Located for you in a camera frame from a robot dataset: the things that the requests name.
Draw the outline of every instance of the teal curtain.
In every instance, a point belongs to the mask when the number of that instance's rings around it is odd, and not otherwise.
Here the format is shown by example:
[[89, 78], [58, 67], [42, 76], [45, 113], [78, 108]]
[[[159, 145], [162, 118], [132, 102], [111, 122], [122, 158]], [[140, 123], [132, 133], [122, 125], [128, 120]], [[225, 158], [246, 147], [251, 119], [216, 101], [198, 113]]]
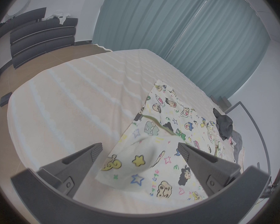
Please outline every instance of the teal curtain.
[[92, 43], [166, 58], [206, 0], [105, 0]]
[[229, 98], [261, 62], [270, 38], [245, 0], [208, 0], [167, 61], [208, 96]]
[[269, 41], [245, 0], [105, 0], [93, 35], [111, 50], [153, 51], [215, 98], [247, 81]]

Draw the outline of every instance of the cartoon print clothing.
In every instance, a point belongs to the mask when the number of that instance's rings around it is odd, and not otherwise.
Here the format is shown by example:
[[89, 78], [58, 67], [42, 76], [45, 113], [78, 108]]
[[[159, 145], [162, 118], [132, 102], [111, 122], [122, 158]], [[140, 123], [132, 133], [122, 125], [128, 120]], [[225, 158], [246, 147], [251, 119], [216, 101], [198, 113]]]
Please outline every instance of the cartoon print clothing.
[[124, 132], [96, 179], [122, 191], [144, 191], [150, 202], [207, 198], [177, 145], [184, 142], [233, 162], [214, 120], [179, 101], [174, 89], [157, 81], [146, 103]]

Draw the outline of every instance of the brown floor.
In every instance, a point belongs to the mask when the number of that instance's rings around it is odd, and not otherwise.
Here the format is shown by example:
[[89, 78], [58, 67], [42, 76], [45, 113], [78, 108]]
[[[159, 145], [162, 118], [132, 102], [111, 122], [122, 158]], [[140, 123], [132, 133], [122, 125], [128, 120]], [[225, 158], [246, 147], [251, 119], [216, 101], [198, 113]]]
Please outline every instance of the brown floor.
[[[8, 92], [14, 92], [19, 86], [45, 69], [64, 62], [106, 52], [103, 48], [88, 44], [65, 47], [43, 54], [14, 69], [10, 66], [0, 76], [0, 98]], [[17, 211], [30, 223], [38, 223], [26, 209], [16, 194], [10, 177], [25, 169], [11, 141], [7, 126], [7, 107], [0, 107], [0, 190]]]

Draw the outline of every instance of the mattress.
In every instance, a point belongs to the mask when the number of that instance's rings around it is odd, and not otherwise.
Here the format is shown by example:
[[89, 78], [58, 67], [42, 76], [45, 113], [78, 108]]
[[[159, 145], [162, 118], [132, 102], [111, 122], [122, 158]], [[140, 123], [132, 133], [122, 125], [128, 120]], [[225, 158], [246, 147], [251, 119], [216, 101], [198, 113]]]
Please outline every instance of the mattress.
[[124, 213], [154, 213], [186, 206], [175, 203], [156, 207], [137, 194], [94, 180], [158, 79], [174, 87], [179, 99], [206, 119], [214, 119], [214, 107], [223, 114], [184, 74], [149, 50], [92, 55], [42, 71], [12, 94], [7, 120], [19, 158], [25, 167], [37, 171], [101, 142], [103, 152], [74, 199]]

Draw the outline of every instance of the pink star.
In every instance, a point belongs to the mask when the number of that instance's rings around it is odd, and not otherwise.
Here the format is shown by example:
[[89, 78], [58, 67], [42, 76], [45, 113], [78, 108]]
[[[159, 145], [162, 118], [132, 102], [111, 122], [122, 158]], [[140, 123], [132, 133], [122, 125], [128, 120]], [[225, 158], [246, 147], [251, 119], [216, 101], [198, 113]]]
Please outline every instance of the pink star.
[[167, 157], [167, 158], [164, 158], [165, 159], [165, 164], [167, 164], [167, 163], [171, 163], [171, 161], [170, 161], [170, 159], [171, 159], [171, 157]]

